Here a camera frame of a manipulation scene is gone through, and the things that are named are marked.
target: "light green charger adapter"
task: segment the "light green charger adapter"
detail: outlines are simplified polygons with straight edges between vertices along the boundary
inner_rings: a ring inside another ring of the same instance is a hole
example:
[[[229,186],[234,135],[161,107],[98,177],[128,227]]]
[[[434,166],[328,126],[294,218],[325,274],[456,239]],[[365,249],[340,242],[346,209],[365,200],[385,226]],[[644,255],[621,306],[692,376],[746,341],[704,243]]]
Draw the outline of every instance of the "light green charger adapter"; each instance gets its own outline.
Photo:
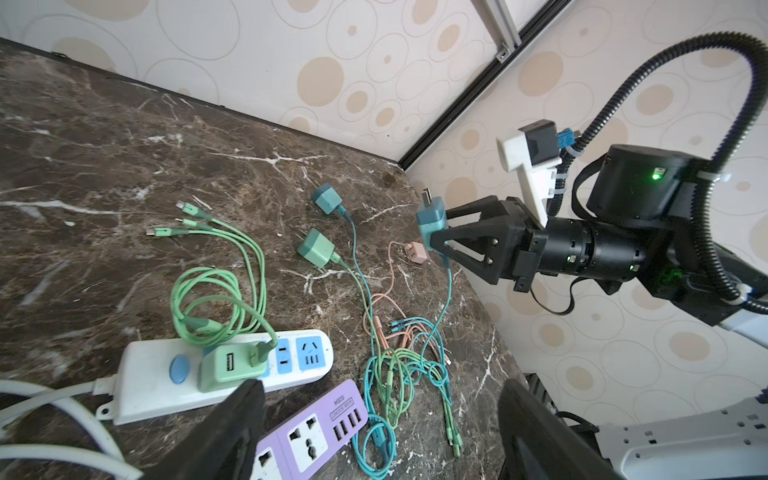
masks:
[[[259,360],[261,343],[224,343],[204,356],[200,364],[200,391],[228,389],[264,375],[268,365],[266,354],[263,361]]]
[[[334,263],[341,262],[339,254],[333,251],[335,248],[325,235],[313,228],[296,251],[299,255],[309,260],[312,265],[317,268],[323,268],[329,261]]]

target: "purple power strip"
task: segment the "purple power strip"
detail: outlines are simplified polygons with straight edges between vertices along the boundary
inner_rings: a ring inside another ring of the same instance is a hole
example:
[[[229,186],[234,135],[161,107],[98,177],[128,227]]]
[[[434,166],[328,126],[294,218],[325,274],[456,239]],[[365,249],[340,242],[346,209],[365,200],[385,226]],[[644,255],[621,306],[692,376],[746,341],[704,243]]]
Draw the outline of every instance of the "purple power strip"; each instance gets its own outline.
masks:
[[[347,380],[262,437],[250,478],[309,478],[366,422],[368,411],[357,385]]]

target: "marble countertop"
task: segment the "marble countertop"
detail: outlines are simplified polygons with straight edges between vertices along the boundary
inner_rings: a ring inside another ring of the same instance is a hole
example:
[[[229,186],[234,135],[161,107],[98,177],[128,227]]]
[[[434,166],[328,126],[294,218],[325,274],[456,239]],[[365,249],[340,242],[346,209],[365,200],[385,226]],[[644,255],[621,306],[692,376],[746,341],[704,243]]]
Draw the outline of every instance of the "marble countertop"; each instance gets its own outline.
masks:
[[[296,247],[316,227],[349,257],[348,223],[310,201],[330,181],[359,226],[358,258],[371,287],[385,290],[388,242],[418,237],[419,199],[398,166],[7,45],[0,58],[3,378],[61,388],[112,375],[129,342],[176,336],[168,293],[180,273],[214,265],[245,278],[239,252],[219,239],[144,235],[147,227],[173,224],[174,205],[185,200],[209,207],[261,245],[266,316],[275,329],[321,329],[332,340],[336,360],[327,376],[266,395],[266,430],[345,379],[362,385],[370,349],[356,287],[347,276],[314,269]],[[393,258],[393,295],[405,313],[435,316],[447,290],[439,262],[415,265],[399,248]],[[423,382],[397,428],[392,478],[494,478],[501,467],[496,402],[504,380],[521,375],[456,264],[453,275],[442,333],[464,453],[452,457],[439,394]],[[379,313],[394,318],[388,307]],[[0,406],[11,400],[3,396]],[[91,411],[107,400],[82,399]],[[146,468],[210,408],[106,426],[127,461]],[[9,434],[14,442],[95,448],[52,407],[16,422]],[[14,478],[75,472],[102,478],[45,462],[20,462]],[[346,446],[316,478],[365,477]]]

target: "polka dot wallpaper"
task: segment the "polka dot wallpaper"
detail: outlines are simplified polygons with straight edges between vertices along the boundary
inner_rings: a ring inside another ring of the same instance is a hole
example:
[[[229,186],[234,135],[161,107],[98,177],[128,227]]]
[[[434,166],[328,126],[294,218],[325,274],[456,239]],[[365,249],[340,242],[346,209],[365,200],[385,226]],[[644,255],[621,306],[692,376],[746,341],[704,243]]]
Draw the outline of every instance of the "polka dot wallpaper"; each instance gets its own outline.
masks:
[[[7,0],[0,36],[392,160],[497,51],[469,0]]]
[[[408,171],[448,207],[487,195],[521,196],[502,171],[495,140],[540,118],[584,130],[621,82],[669,44],[707,31],[768,38],[760,0],[574,0],[571,6]],[[745,61],[728,51],[688,55],[653,73],[571,168],[569,185],[611,144],[631,143],[709,157],[746,96]],[[716,240],[768,272],[768,114],[718,184]],[[594,178],[577,195],[586,201]],[[573,217],[570,195],[562,216]],[[631,424],[719,409],[768,385],[768,350],[711,328],[639,282],[605,295],[594,282],[574,288],[575,310],[552,316],[512,282],[488,285],[468,274],[512,354],[537,372],[560,409],[596,423]],[[537,275],[545,305],[568,305],[572,277]]]

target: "power strip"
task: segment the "power strip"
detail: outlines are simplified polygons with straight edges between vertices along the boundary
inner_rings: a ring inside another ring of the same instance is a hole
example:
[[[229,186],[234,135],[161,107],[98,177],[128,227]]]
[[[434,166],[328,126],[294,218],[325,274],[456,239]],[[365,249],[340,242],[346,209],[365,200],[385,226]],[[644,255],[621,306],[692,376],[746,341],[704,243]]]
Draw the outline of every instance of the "power strip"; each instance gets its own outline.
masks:
[[[277,338],[277,348],[267,359],[268,370],[260,377],[265,392],[315,382],[331,370],[333,347],[322,331],[277,332]],[[227,343],[262,340],[268,342],[269,334],[237,335]],[[200,391],[200,363],[207,351],[182,339],[129,343],[117,375],[113,375],[109,382],[100,382],[94,390],[94,394],[106,393],[114,397],[111,402],[98,407],[96,418],[123,425],[224,401],[236,387]]]
[[[368,411],[357,385],[347,380],[262,437],[250,479],[309,478],[366,422]]]

